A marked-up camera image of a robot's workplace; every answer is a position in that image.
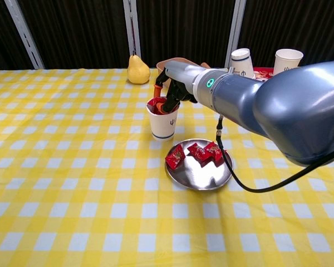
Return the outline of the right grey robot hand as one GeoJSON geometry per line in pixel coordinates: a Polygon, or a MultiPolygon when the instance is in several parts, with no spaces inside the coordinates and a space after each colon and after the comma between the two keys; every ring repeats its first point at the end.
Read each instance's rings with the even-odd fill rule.
{"type": "Polygon", "coordinates": [[[198,101],[195,99],[193,93],[193,82],[205,70],[206,68],[204,67],[175,60],[167,62],[162,72],[156,78],[154,85],[154,97],[159,97],[163,83],[170,80],[166,101],[156,104],[159,113],[168,114],[173,112],[181,101],[197,103],[198,101]]]}

